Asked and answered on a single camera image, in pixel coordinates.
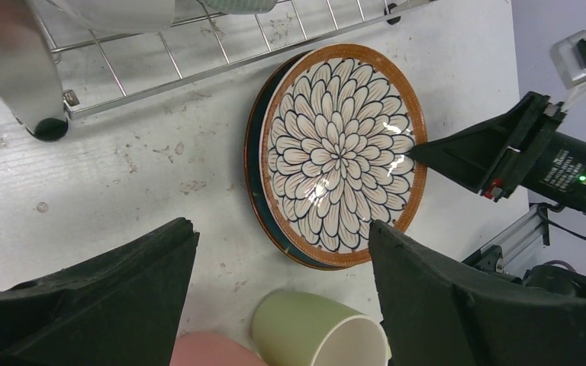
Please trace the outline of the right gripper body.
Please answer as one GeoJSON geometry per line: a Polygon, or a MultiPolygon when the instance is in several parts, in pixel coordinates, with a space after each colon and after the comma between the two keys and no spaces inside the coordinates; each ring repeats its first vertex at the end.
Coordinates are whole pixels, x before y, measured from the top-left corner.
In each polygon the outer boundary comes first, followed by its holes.
{"type": "Polygon", "coordinates": [[[508,112],[481,123],[491,160],[480,195],[493,201],[508,198],[521,185],[566,113],[562,101],[528,92],[508,112]]]}

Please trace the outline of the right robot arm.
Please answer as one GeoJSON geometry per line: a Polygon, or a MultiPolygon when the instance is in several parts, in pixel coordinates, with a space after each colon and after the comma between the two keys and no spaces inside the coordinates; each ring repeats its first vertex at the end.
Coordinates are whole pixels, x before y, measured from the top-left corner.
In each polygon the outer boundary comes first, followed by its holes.
{"type": "Polygon", "coordinates": [[[411,159],[492,201],[525,187],[547,202],[530,205],[527,221],[549,246],[549,213],[565,208],[586,215],[586,142],[557,131],[566,117],[562,103],[527,93],[508,112],[451,136],[417,144],[411,159]]]}

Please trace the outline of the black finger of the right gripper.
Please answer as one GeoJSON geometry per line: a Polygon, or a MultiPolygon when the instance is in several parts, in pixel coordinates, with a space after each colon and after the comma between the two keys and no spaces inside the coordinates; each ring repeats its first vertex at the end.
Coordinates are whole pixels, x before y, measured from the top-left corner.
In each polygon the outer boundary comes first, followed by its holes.
{"type": "Polygon", "coordinates": [[[520,101],[504,114],[448,137],[417,144],[407,156],[474,193],[490,191],[495,180],[500,188],[513,192],[516,185],[501,177],[499,165],[525,111],[526,102],[520,101]]]}

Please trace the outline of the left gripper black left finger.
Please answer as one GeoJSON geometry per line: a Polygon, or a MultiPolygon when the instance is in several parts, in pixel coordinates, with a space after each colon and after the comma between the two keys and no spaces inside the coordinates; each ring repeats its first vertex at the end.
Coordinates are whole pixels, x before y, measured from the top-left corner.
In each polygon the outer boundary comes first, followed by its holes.
{"type": "Polygon", "coordinates": [[[168,365],[198,241],[179,217],[0,291],[0,365],[168,365]]]}

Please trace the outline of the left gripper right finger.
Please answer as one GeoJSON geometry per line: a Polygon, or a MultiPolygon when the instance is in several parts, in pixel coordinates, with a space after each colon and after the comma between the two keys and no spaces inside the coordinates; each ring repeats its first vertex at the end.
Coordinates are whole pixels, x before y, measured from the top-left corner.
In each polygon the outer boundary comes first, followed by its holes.
{"type": "Polygon", "coordinates": [[[586,365],[586,299],[479,271],[374,221],[369,253],[395,365],[586,365]]]}

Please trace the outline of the stainless steel dish rack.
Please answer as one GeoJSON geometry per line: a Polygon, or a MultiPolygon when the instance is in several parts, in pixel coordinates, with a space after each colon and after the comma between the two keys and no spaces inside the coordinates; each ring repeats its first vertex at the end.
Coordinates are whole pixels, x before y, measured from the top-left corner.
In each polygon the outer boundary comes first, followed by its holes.
{"type": "Polygon", "coordinates": [[[422,1],[0,1],[0,102],[31,136],[361,29],[422,1]]]}

